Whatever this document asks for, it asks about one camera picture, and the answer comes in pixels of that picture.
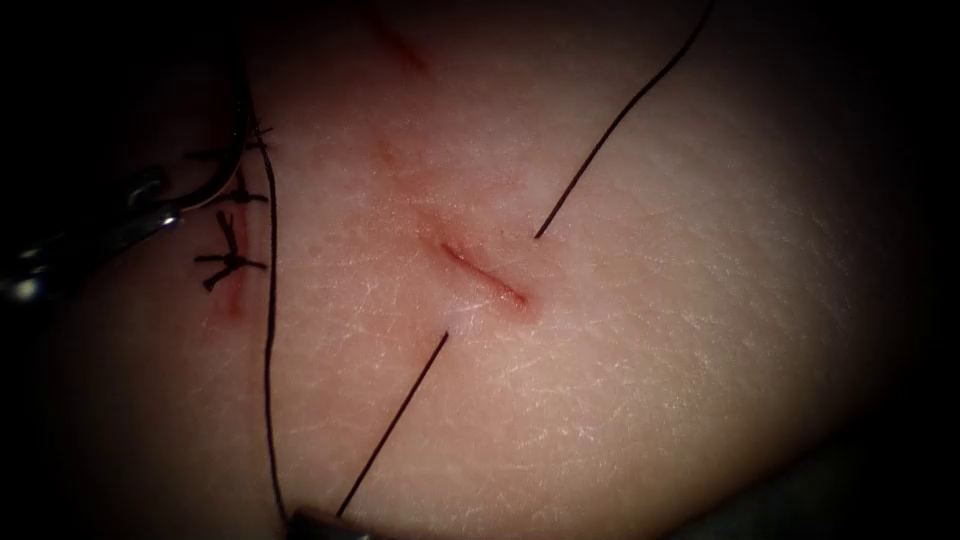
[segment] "skin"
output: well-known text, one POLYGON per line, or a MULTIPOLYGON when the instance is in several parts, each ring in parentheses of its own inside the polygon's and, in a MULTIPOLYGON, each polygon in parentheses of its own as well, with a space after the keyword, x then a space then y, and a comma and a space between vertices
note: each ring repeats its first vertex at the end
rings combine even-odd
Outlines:
MULTIPOLYGON (((898 141, 827 55, 781 37, 795 27, 779 14, 721 4, 534 240, 702 9, 633 4, 244 21, 276 171, 288 511, 336 512, 445 333, 347 521, 431 538, 656 536, 901 372, 919 299, 909 193, 884 151, 898 141)), ((133 107, 164 129, 118 129, 124 159, 182 172, 175 190, 201 181, 210 166, 180 156, 225 140, 202 97, 218 80, 171 77, 133 107)), ((268 194, 259 152, 241 170, 268 194)), ((239 253, 269 263, 268 204, 189 214, 94 276, 43 346, 68 500, 100 534, 281 534, 268 273, 203 289, 222 265, 192 259, 226 251, 218 209, 239 253)))

